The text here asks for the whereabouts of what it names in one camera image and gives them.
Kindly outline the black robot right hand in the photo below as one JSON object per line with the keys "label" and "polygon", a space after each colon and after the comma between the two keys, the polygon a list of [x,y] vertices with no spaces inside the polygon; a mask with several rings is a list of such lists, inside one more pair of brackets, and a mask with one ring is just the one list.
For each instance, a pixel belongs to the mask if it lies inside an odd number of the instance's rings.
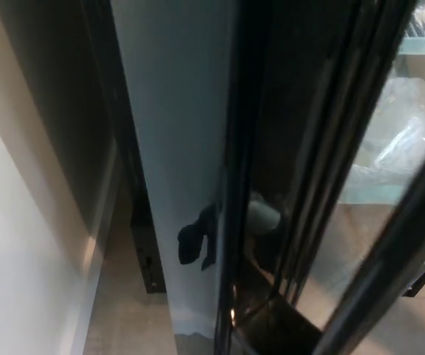
{"label": "black robot right hand", "polygon": [[205,271],[216,263],[218,214],[221,207],[221,203],[212,203],[200,212],[192,224],[181,228],[177,236],[178,258],[181,265],[192,264],[200,257],[204,239],[206,239],[206,256],[201,270]]}

